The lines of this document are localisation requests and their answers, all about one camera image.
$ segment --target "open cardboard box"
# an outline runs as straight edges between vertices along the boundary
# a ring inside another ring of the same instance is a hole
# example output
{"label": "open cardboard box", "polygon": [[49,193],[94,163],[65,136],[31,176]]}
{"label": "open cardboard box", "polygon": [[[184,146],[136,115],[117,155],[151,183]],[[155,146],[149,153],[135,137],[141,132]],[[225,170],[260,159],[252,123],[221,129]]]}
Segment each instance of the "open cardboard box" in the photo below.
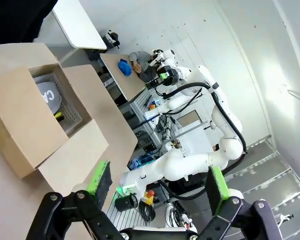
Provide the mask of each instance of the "open cardboard box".
{"label": "open cardboard box", "polygon": [[[57,76],[68,101],[82,118],[69,135],[33,79],[49,73]],[[86,179],[108,147],[86,108],[93,109],[98,103],[80,98],[86,90],[72,86],[43,43],[0,45],[0,151],[20,178],[39,168],[50,186],[64,195]]]}

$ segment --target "gray plastic basket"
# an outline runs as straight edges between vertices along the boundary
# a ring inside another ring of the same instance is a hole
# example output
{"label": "gray plastic basket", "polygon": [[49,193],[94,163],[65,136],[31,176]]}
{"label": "gray plastic basket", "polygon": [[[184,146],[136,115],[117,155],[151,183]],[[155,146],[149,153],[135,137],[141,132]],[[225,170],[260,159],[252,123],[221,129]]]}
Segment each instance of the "gray plastic basket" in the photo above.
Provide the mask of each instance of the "gray plastic basket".
{"label": "gray plastic basket", "polygon": [[67,94],[62,90],[59,80],[57,76],[54,73],[49,73],[42,76],[37,76],[34,78],[34,82],[36,84],[52,81],[55,83],[62,101],[59,111],[64,116],[64,120],[62,120],[60,123],[62,129],[66,134],[71,133],[71,131],[82,122],[82,117],[80,116],[79,112],[75,108],[75,106],[71,103],[70,98],[67,96]]}

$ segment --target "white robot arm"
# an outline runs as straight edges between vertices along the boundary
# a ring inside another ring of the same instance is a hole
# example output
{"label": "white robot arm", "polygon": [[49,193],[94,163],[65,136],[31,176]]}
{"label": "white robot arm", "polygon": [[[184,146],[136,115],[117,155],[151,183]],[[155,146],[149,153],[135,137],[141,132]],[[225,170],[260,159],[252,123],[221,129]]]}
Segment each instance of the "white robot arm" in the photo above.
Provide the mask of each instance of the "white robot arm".
{"label": "white robot arm", "polygon": [[[241,122],[231,112],[228,106],[227,97],[206,67],[202,65],[198,66],[187,76],[183,84],[185,83],[208,84],[210,86],[208,91],[216,94],[218,102],[224,112],[230,118],[237,130],[240,133],[242,132]],[[200,86],[196,86],[182,90],[182,95],[167,100],[161,106],[146,112],[146,118],[149,119],[157,114],[163,114],[170,110],[177,109],[188,103],[200,89]],[[126,172],[120,182],[123,192],[125,194],[136,193],[137,198],[142,198],[146,186],[163,177],[169,181],[176,181],[181,178],[188,180],[188,175],[208,172],[209,166],[218,166],[223,170],[227,167],[229,160],[238,159],[243,154],[243,145],[239,141],[239,136],[230,127],[217,106],[215,106],[212,111],[211,119],[223,133],[223,137],[219,141],[219,150],[215,152],[191,154],[184,157],[180,149],[172,148],[153,163]]]}

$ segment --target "blue object on table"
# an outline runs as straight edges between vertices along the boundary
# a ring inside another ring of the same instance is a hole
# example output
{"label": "blue object on table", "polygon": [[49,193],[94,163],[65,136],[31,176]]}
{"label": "blue object on table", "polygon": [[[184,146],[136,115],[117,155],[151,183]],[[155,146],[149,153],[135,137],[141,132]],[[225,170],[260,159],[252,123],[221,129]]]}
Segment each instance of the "blue object on table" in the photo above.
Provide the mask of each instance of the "blue object on table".
{"label": "blue object on table", "polygon": [[118,67],[126,77],[129,77],[132,74],[131,66],[126,60],[122,58],[120,59],[120,62],[118,62]]}

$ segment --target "screw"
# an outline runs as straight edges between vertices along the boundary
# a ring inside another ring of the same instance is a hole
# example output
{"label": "screw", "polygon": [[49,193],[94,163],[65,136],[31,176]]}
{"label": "screw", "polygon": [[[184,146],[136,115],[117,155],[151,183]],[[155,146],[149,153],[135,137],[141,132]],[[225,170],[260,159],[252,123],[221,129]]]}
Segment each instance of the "screw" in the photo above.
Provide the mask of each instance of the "screw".
{"label": "screw", "polygon": [[123,237],[124,240],[129,240],[129,235],[126,233],[121,233],[121,236]]}
{"label": "screw", "polygon": [[196,240],[197,238],[198,238],[197,235],[191,235],[191,236],[190,236],[190,240]]}
{"label": "screw", "polygon": [[50,196],[50,198],[51,198],[52,201],[55,201],[55,200],[58,199],[58,197],[57,197],[56,195],[54,195],[54,194],[52,194],[52,195]]}
{"label": "screw", "polygon": [[84,197],[85,195],[82,192],[78,193],[78,198],[83,199]]}
{"label": "screw", "polygon": [[239,199],[238,199],[238,198],[234,198],[234,199],[232,199],[232,202],[233,202],[234,204],[238,204],[238,203],[239,203]]}

